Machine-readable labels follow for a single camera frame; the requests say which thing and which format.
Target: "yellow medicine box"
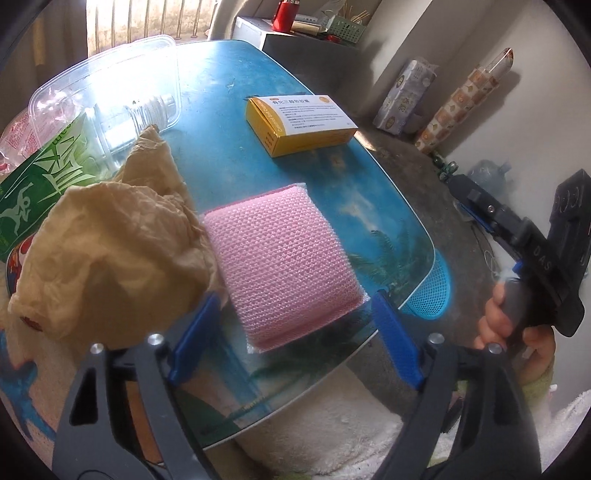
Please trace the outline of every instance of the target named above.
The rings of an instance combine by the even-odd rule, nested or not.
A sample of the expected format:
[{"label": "yellow medicine box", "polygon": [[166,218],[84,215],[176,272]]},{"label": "yellow medicine box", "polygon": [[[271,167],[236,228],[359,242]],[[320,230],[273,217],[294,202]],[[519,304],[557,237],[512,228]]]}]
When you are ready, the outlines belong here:
[{"label": "yellow medicine box", "polygon": [[253,97],[246,120],[272,157],[347,143],[357,131],[326,95]]}]

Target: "blue gripper pad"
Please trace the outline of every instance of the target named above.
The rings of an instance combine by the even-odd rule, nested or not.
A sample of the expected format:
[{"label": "blue gripper pad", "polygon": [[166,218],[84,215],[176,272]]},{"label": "blue gripper pad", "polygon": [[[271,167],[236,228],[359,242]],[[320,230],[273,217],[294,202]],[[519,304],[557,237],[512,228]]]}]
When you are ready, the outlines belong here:
[{"label": "blue gripper pad", "polygon": [[418,390],[425,380],[419,365],[418,348],[404,330],[398,312],[392,308],[383,290],[372,297],[371,313],[398,375]]},{"label": "blue gripper pad", "polygon": [[219,296],[210,293],[197,310],[189,314],[193,315],[194,319],[169,357],[171,370],[168,381],[173,386],[178,387],[193,375],[201,354],[216,331],[221,307]]}]

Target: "green basket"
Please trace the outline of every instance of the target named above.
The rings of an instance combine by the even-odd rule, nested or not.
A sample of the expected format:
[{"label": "green basket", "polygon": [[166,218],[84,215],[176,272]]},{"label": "green basket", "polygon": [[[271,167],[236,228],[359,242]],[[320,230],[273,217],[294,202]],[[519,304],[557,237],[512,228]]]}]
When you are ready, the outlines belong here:
[{"label": "green basket", "polygon": [[327,33],[336,35],[341,40],[357,43],[364,30],[365,25],[354,23],[343,17],[334,17],[333,21],[329,25]]}]

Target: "window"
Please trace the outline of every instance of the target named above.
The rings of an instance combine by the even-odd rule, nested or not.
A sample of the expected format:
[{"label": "window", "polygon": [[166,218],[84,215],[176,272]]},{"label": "window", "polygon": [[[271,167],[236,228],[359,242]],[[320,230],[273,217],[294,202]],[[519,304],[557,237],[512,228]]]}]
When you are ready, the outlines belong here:
[{"label": "window", "polygon": [[178,43],[207,40],[216,0],[87,0],[88,55],[167,34]]}]

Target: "green package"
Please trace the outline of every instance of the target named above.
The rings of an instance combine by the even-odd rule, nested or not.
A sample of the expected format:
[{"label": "green package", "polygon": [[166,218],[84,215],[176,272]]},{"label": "green package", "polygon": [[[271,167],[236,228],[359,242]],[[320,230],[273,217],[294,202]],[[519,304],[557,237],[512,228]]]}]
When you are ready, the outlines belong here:
[{"label": "green package", "polygon": [[83,112],[58,136],[20,164],[0,184],[0,260],[35,233],[72,185],[112,177],[92,120]]}]

